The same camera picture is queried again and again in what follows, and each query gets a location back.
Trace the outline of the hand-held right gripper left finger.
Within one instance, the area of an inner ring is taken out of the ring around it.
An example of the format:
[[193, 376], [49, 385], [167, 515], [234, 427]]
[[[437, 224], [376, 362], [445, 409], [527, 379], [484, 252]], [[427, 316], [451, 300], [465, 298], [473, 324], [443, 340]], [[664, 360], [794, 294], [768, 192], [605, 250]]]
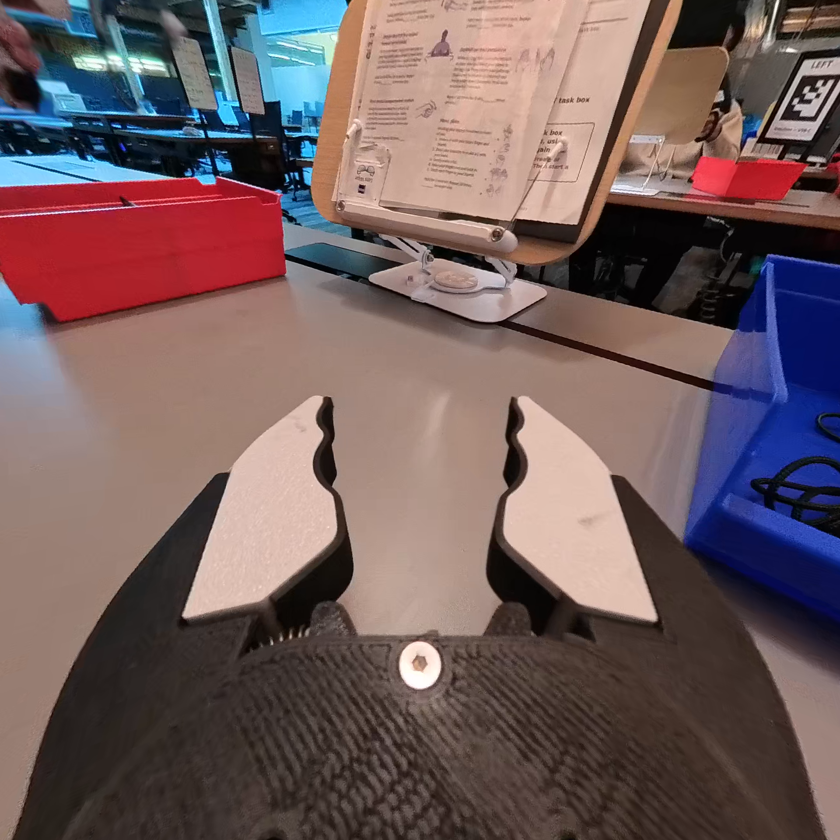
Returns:
[[333, 401], [315, 395], [268, 428], [227, 474], [182, 620], [311, 623], [354, 563], [334, 488]]

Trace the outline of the blue plastic bin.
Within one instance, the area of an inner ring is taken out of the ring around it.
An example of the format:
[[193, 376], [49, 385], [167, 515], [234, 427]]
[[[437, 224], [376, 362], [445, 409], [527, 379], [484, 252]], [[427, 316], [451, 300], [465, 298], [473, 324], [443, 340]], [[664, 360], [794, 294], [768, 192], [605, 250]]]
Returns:
[[686, 544], [839, 618], [839, 266], [768, 257], [715, 372]]

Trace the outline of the white printed instruction sheet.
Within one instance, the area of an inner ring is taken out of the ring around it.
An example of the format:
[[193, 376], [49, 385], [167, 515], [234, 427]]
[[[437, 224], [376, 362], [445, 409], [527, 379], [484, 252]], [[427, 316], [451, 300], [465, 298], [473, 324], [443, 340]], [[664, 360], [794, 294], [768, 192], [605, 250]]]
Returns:
[[517, 222], [582, 223], [637, 84], [649, 7], [648, 1], [588, 3]]

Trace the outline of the standing notice board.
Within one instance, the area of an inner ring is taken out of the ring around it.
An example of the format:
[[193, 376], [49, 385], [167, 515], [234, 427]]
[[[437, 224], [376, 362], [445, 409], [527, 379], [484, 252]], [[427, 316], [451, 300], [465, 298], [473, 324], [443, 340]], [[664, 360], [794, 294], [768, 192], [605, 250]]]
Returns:
[[217, 111], [217, 100], [201, 46], [194, 38], [178, 38], [171, 43], [175, 67], [190, 108]]
[[241, 111], [250, 116], [265, 116], [266, 104], [255, 54], [234, 45], [228, 52]]

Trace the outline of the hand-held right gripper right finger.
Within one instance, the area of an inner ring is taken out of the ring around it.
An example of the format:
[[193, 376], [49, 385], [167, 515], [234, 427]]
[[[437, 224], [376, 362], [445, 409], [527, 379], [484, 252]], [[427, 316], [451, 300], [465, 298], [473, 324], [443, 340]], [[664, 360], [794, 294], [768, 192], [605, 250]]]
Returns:
[[487, 573], [503, 601], [537, 587], [583, 614], [657, 624], [658, 612], [611, 470], [574, 431], [527, 396], [513, 397], [507, 488], [492, 547], [509, 566]]

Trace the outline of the large red plastic bin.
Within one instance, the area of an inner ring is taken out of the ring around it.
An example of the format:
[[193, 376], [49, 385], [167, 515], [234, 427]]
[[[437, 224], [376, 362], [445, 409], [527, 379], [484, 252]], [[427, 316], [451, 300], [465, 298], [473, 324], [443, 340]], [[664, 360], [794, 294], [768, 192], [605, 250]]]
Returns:
[[71, 322], [284, 276], [281, 194], [219, 177], [11, 185], [2, 277]]

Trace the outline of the small clear packet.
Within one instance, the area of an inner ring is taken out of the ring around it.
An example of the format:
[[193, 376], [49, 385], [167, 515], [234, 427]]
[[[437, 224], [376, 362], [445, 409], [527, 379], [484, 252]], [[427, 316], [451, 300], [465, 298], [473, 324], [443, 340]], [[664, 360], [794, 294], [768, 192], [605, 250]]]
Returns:
[[343, 155], [337, 201], [379, 206], [391, 159], [391, 151], [377, 143], [348, 149]]

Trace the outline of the plain wooden document stand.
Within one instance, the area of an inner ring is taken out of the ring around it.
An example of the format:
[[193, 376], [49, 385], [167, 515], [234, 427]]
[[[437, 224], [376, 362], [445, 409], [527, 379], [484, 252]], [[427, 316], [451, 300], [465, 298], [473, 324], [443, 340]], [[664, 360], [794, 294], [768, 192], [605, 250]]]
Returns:
[[669, 49], [626, 147], [621, 176], [685, 179], [713, 154], [727, 106], [719, 103], [729, 64], [721, 46]]

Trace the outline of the grey desk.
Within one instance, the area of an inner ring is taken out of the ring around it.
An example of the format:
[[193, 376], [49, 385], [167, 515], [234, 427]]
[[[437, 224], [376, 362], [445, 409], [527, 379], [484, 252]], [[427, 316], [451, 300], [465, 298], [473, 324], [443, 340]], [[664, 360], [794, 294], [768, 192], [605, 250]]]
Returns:
[[[61, 326], [2, 284], [2, 838], [837, 834], [681, 543], [709, 395], [289, 272]], [[228, 472], [312, 396], [349, 587], [184, 622]], [[657, 624], [491, 587], [519, 396], [611, 470]]]

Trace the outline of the black office chair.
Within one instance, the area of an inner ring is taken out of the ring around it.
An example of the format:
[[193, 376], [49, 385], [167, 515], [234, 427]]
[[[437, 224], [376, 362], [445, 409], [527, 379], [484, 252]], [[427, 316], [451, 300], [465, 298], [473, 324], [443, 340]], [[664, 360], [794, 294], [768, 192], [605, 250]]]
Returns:
[[265, 112], [252, 114], [250, 122], [258, 135], [272, 138], [279, 155], [279, 171], [284, 177], [283, 189], [291, 189], [292, 198], [296, 200], [299, 191], [309, 189], [305, 176], [306, 168], [300, 163], [305, 158], [304, 140], [300, 140], [297, 134], [290, 134], [284, 128], [280, 100], [266, 101]]

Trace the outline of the black and white marker tag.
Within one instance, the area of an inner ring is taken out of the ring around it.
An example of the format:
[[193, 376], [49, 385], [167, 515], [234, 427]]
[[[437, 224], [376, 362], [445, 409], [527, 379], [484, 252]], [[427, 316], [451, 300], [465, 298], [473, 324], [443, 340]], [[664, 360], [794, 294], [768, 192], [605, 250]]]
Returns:
[[839, 48], [801, 52], [757, 136], [754, 149], [779, 160], [830, 161], [838, 147]]

